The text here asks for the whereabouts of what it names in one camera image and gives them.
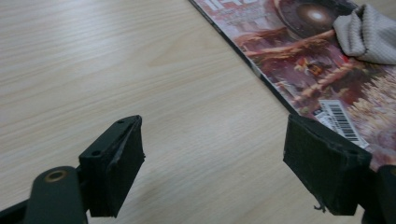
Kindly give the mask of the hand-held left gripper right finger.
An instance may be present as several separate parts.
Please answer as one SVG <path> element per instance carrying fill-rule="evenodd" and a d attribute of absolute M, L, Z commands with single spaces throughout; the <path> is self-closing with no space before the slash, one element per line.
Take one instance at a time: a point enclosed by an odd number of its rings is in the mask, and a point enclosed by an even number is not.
<path fill-rule="evenodd" d="M 358 206 L 361 175 L 372 155 L 321 123 L 289 115 L 283 162 L 319 202 L 337 216 L 352 216 Z"/>

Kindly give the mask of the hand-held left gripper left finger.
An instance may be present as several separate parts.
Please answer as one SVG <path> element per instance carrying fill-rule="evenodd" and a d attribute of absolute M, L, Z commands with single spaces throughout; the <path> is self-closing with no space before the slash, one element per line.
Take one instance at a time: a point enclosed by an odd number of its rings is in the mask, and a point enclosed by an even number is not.
<path fill-rule="evenodd" d="M 92 217 L 116 217 L 145 160 L 139 115 L 117 120 L 79 159 L 83 196 Z"/>

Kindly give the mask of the glossy illustrated magazine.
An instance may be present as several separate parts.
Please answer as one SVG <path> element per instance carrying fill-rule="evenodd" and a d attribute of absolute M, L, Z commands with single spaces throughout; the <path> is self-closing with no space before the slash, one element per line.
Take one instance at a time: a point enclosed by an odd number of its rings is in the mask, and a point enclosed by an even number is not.
<path fill-rule="evenodd" d="M 396 165 L 396 66 L 341 50 L 333 22 L 351 0 L 190 0 L 292 113 Z"/>

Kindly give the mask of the white cloth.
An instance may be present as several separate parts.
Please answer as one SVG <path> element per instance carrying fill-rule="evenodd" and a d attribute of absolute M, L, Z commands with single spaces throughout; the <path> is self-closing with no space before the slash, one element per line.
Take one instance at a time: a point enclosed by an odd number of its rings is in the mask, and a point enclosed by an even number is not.
<path fill-rule="evenodd" d="M 333 23 L 347 56 L 368 63 L 396 65 L 396 21 L 365 4 Z"/>

